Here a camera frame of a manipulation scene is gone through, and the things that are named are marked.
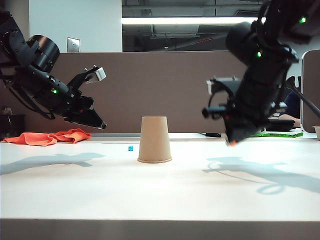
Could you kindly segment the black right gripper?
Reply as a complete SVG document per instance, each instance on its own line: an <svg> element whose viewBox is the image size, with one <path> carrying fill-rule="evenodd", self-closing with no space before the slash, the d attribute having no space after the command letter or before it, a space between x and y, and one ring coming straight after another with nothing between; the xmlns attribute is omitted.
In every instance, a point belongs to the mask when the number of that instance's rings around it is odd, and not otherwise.
<svg viewBox="0 0 320 240"><path fill-rule="evenodd" d="M226 144L234 146L246 138L261 137L269 124L269 101L260 99L245 102L244 100L229 99L227 103L208 106L202 109L204 118L213 120L223 119Z"/></svg>

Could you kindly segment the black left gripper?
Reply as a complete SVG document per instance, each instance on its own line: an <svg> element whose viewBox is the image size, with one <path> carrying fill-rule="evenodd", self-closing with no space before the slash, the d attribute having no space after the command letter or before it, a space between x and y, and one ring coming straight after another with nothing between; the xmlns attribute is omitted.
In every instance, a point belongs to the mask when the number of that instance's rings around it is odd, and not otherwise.
<svg viewBox="0 0 320 240"><path fill-rule="evenodd" d="M105 129L107 124L94 109L94 101L91 99L86 110L83 110L81 102L82 92L76 90L73 97L68 97L63 102L61 116L63 120L97 129Z"/></svg>

